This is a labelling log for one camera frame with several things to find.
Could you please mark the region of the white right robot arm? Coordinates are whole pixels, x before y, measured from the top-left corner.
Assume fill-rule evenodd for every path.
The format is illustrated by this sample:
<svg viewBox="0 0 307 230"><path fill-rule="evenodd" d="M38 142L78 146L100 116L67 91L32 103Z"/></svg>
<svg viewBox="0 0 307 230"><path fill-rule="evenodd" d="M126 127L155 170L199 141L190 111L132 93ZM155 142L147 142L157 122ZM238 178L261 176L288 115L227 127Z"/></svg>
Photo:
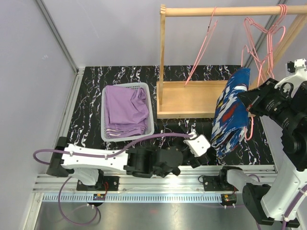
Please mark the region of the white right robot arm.
<svg viewBox="0 0 307 230"><path fill-rule="evenodd" d="M224 166L218 185L241 191L244 206L260 225L279 221L282 229L297 228L296 212L307 197L307 82L302 80L295 93L293 82L278 86L270 78L261 86L238 97L249 112L267 116L282 128L283 161L272 185L255 181L242 169Z"/></svg>

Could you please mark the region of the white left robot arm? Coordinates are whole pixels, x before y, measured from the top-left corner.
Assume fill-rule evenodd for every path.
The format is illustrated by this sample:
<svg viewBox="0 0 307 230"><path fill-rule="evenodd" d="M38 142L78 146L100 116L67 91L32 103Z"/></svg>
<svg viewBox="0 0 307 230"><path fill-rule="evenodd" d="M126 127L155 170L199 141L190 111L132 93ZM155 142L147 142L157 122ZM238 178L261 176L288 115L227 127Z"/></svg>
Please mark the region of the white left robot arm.
<svg viewBox="0 0 307 230"><path fill-rule="evenodd" d="M205 156L211 147L204 135L195 132L154 134L136 139L122 150L90 149L65 144L52 151L47 174L54 177L75 178L93 190L106 187L104 171L107 170L139 178L152 176L164 178L169 174L178 176L179 167L184 162L183 151L178 147L161 149L157 146L136 146L139 142L161 137L184 138L183 142L195 160Z"/></svg>

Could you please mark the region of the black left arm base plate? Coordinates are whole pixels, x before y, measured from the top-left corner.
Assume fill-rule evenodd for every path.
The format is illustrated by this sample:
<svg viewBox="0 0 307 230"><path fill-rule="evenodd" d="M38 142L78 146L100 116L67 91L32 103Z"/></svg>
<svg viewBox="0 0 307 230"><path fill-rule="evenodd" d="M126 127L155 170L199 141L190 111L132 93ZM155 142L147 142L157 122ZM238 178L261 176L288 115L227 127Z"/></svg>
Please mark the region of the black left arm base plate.
<svg viewBox="0 0 307 230"><path fill-rule="evenodd" d="M77 191L118 191L119 177L100 175L95 185L84 185L81 181L77 182Z"/></svg>

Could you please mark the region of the purple trousers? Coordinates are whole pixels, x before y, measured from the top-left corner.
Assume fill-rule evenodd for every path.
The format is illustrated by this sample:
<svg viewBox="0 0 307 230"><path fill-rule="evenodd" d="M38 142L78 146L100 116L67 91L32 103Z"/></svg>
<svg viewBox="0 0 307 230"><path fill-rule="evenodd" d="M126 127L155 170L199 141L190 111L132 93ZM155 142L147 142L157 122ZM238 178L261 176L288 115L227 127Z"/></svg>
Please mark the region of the purple trousers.
<svg viewBox="0 0 307 230"><path fill-rule="evenodd" d="M119 86L106 86L105 125L109 138L142 135L147 129L149 110L146 91Z"/></svg>

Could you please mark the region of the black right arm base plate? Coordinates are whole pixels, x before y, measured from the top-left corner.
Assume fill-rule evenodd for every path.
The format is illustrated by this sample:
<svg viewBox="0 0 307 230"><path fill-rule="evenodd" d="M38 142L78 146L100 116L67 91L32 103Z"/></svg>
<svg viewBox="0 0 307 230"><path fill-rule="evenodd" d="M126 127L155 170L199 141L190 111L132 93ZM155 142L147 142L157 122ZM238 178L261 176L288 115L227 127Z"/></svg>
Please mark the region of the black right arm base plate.
<svg viewBox="0 0 307 230"><path fill-rule="evenodd" d="M198 182L203 185L204 191L238 191L233 185L229 184L220 176L201 175L198 177Z"/></svg>

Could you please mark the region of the blue patterned trousers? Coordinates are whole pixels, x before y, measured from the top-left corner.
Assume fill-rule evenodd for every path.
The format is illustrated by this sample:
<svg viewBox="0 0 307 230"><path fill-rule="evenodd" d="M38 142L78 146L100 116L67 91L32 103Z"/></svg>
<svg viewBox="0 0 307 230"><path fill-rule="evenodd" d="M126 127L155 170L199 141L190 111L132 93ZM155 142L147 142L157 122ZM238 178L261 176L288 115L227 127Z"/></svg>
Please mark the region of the blue patterned trousers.
<svg viewBox="0 0 307 230"><path fill-rule="evenodd" d="M247 136L248 112L238 98L240 93L248 90L249 78L249 68L238 69L229 78L217 99L210 140L217 157L229 154L243 140L250 140Z"/></svg>

